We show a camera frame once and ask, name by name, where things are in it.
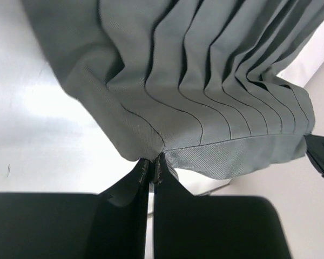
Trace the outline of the grey pleated skirt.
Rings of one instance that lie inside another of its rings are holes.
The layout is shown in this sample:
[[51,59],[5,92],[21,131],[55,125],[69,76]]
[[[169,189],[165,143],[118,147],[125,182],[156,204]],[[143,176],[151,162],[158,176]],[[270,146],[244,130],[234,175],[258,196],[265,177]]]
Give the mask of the grey pleated skirt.
[[63,90],[130,161],[230,179],[303,157],[308,92],[278,73],[324,1],[23,1]]

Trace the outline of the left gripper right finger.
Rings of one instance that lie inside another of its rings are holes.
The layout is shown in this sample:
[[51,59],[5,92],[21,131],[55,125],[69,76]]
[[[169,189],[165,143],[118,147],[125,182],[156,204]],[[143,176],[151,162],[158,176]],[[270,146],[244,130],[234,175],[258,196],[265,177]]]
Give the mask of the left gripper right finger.
[[155,162],[155,258],[291,258],[274,206],[259,196],[195,196]]

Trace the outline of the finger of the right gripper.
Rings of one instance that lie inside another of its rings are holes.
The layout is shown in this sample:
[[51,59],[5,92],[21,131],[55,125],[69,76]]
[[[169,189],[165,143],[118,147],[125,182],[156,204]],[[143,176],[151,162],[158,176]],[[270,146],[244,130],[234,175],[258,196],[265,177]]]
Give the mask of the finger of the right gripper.
[[307,156],[313,167],[324,178],[324,137],[319,135],[305,136]]

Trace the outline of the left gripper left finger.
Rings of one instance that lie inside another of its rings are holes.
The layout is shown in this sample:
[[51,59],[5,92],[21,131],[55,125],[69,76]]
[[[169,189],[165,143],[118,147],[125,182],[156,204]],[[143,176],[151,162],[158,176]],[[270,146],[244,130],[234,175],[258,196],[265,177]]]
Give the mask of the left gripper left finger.
[[0,258],[144,258],[149,162],[100,194],[0,193]]

